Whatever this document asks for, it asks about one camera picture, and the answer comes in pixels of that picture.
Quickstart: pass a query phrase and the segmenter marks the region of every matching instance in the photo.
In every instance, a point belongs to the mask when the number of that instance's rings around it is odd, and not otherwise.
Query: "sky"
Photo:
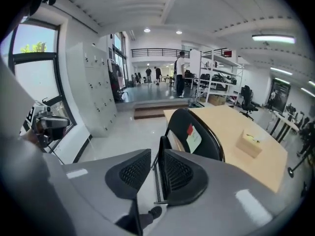
[[[32,49],[32,45],[38,42],[46,42],[46,52],[53,52],[54,36],[55,31],[53,29],[20,24],[15,36],[13,54],[21,53],[21,48],[24,48],[27,44]]]

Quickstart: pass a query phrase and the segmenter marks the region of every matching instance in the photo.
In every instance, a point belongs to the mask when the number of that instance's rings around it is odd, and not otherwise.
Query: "cardboard box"
[[[236,142],[236,147],[252,158],[256,158],[262,151],[260,143],[260,141],[255,140],[255,137],[250,134],[250,131],[244,129]]]
[[[219,96],[219,95],[210,95],[208,102],[215,106],[224,105],[226,102],[225,96]]]

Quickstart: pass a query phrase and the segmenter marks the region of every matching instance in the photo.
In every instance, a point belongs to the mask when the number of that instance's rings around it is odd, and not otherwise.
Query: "red sticker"
[[[192,124],[190,124],[187,130],[187,134],[190,136],[192,132],[193,132],[193,128],[192,128]]]

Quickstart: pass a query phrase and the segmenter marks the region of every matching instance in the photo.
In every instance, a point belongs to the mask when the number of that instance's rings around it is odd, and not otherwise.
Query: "recessed light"
[[[279,79],[279,78],[275,78],[275,80],[277,80],[277,81],[281,81],[281,82],[286,83],[286,84],[290,84],[290,82],[289,82],[289,81],[285,81],[285,80],[282,80],[282,79]]]
[[[311,93],[310,91],[306,90],[305,88],[301,88],[304,92],[308,93],[309,95],[315,97],[315,94]]]
[[[293,73],[278,69],[278,68],[274,68],[274,67],[270,67],[271,70],[276,71],[276,72],[280,72],[280,73],[284,73],[286,75],[292,75]]]
[[[315,82],[313,82],[313,81],[309,81],[309,83],[310,83],[312,86],[314,86],[314,87],[315,87]]]
[[[295,44],[294,37],[284,35],[253,35],[252,38],[254,41],[273,41]]]

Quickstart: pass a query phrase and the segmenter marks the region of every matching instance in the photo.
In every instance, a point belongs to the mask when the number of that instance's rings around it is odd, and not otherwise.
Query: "shelving unit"
[[[205,58],[205,59],[209,59],[211,62],[210,62],[210,67],[204,67],[202,65],[202,61],[201,61],[201,58]],[[209,96],[211,94],[215,94],[215,95],[222,95],[222,96],[234,96],[236,97],[235,99],[235,103],[234,104],[230,104],[230,105],[235,105],[236,102],[237,102],[237,99],[239,97],[239,92],[241,91],[241,85],[242,85],[242,79],[243,79],[243,66],[241,66],[240,64],[237,64],[235,62],[232,62],[224,57],[221,57],[221,56],[217,56],[215,54],[210,54],[210,55],[202,55],[202,53],[200,52],[200,70],[199,70],[199,73],[197,73],[198,75],[198,78],[196,78],[196,80],[198,81],[198,87],[197,87],[197,91],[196,91],[196,94],[195,94],[195,102],[199,101],[200,100],[200,97],[202,95],[204,95],[205,93],[207,93],[206,95],[206,102],[208,102],[208,99],[209,99]],[[220,63],[220,64],[224,64],[225,68],[227,67],[230,67],[229,69],[231,69],[231,71],[226,71],[226,70],[223,70],[223,69],[220,69],[218,67],[215,68],[215,61]],[[237,73],[237,69],[238,68],[241,68],[242,71],[240,73]],[[210,79],[209,80],[204,80],[204,79],[201,79],[200,76],[201,76],[201,73],[202,73],[202,70],[207,70],[207,73],[210,74]],[[225,83],[225,82],[218,82],[218,81],[212,81],[212,78],[215,74],[217,73],[221,73],[223,75],[228,75],[232,78],[235,78],[237,77],[237,79],[240,79],[240,84],[239,86],[237,85],[234,85],[234,84],[231,84],[231,83]],[[208,82],[209,85],[207,88],[200,88],[200,83],[202,82]],[[213,88],[211,88],[212,86],[214,85],[211,85],[211,84],[221,84],[222,86],[224,87],[227,87],[226,90],[215,90]]]
[[[107,53],[79,43],[66,55],[70,88],[80,116],[93,137],[107,137],[117,116]]]

